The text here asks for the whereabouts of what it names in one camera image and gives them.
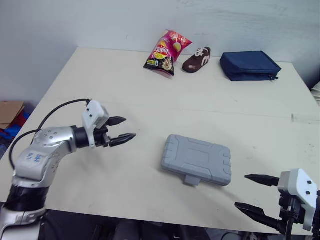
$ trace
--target cardboard box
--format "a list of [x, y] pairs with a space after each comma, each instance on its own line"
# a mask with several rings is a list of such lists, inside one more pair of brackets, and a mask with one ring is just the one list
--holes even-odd
[[24, 109], [23, 101], [0, 101], [0, 129], [6, 129]]

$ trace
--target black cable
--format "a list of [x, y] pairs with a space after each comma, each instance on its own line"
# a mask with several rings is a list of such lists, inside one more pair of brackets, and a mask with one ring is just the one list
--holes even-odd
[[88, 104], [90, 102], [90, 99], [85, 99], [85, 98], [81, 98], [81, 99], [77, 99], [77, 100], [72, 100], [72, 101], [67, 101], [59, 106], [57, 106], [55, 109], [53, 109], [51, 112], [49, 112], [49, 114], [42, 120], [42, 122], [40, 123], [38, 130], [40, 130], [43, 125], [45, 124], [45, 122], [48, 120], [48, 118], [55, 113], [55, 111], [59, 110], [60, 108], [69, 105], [69, 104], [74, 104], [74, 103], [78, 103], [78, 102], [86, 102], [86, 104]]
[[234, 234], [234, 235], [237, 235], [237, 236], [241, 236], [240, 234], [238, 233], [234, 233], [234, 232], [226, 232], [225, 234], [222, 235], [221, 237], [221, 240], [224, 240], [225, 236], [227, 236], [228, 234]]
[[41, 130], [41, 128], [43, 127], [43, 125], [45, 124], [45, 122], [48, 120], [48, 118], [54, 114], [57, 110], [59, 110], [60, 108], [66, 106], [66, 105], [69, 105], [69, 104], [74, 104], [74, 103], [78, 103], [78, 102], [86, 102], [86, 104], [88, 105], [89, 102], [91, 100], [90, 99], [86, 99], [86, 98], [81, 98], [81, 99], [77, 99], [77, 100], [72, 100], [72, 101], [67, 101], [59, 106], [57, 106], [55, 109], [53, 109], [51, 112], [49, 112], [49, 114], [47, 116], [45, 116], [45, 118], [42, 120], [42, 122], [40, 123], [39, 127], [36, 129], [36, 130], [32, 130], [32, 131], [28, 131], [24, 134], [22, 134], [21, 136], [19, 136], [11, 145], [10, 147], [10, 151], [9, 151], [9, 161], [10, 161], [10, 164], [11, 164], [11, 167], [13, 168], [13, 170], [15, 170], [15, 164], [14, 164], [14, 161], [12, 159], [12, 153], [14, 151], [14, 147], [15, 145], [17, 144], [17, 142], [22, 139], [23, 137], [29, 135], [29, 134], [32, 134], [32, 133], [36, 133], [38, 131]]
[[293, 225], [294, 225], [294, 219], [291, 217], [286, 226], [286, 240], [291, 240]]
[[22, 139], [23, 137], [29, 135], [29, 134], [33, 134], [36, 133], [38, 131], [40, 131], [41, 129], [36, 129], [36, 130], [32, 130], [32, 131], [27, 131], [26, 133], [22, 134], [21, 136], [19, 136], [17, 139], [15, 139], [10, 147], [10, 151], [9, 151], [9, 161], [11, 164], [11, 167], [13, 168], [13, 170], [15, 170], [15, 164], [14, 161], [12, 160], [12, 152], [14, 151], [14, 147], [17, 144], [17, 142]]

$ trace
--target table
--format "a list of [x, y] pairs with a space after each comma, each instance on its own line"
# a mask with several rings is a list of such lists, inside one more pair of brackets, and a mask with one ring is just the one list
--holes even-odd
[[[164, 77], [143, 65], [149, 53], [78, 48], [47, 91], [21, 133], [36, 129], [57, 105], [93, 98], [111, 116], [127, 121], [109, 134], [137, 133], [113, 148], [79, 149], [61, 161], [47, 196], [49, 209], [172, 224], [275, 233], [234, 207], [243, 202], [278, 218], [280, 194], [244, 178], [280, 176], [303, 168], [319, 182], [319, 107], [291, 63], [279, 65], [279, 80], [231, 82], [212, 57], [197, 73], [181, 70]], [[45, 124], [82, 125], [83, 103], [66, 106]], [[161, 170], [170, 134], [208, 141], [231, 150], [232, 181], [226, 187], [201, 182], [197, 187]], [[15, 148], [14, 159], [30, 143]], [[0, 201], [11, 186], [8, 153], [0, 161]], [[293, 234], [307, 235], [302, 225]]]

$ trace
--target white wall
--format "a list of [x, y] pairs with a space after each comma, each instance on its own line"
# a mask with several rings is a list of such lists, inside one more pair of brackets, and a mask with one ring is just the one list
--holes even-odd
[[164, 29], [193, 41], [188, 54], [263, 50], [311, 86], [319, 13], [319, 0], [0, 0], [0, 100], [36, 105], [77, 46], [150, 52]]

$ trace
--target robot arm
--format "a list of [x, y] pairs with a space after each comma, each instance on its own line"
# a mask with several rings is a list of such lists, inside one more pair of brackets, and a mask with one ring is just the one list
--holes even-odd
[[291, 238], [293, 223], [303, 224], [303, 229], [312, 230], [320, 237], [320, 191], [317, 184], [302, 169], [284, 171], [280, 178], [251, 174], [245, 178], [258, 184], [276, 186], [280, 192], [281, 220], [266, 216], [262, 208], [236, 202], [235, 206], [254, 221], [276, 229], [287, 239]]
[[107, 126], [120, 124], [126, 119], [109, 117], [106, 109], [95, 100], [87, 105], [82, 120], [84, 127], [50, 127], [40, 130], [31, 145], [18, 157], [10, 194], [0, 212], [0, 239], [3, 240], [7, 227], [30, 225], [44, 215], [47, 193], [63, 157], [79, 148], [124, 144], [136, 136], [131, 133], [117, 138], [107, 136]]

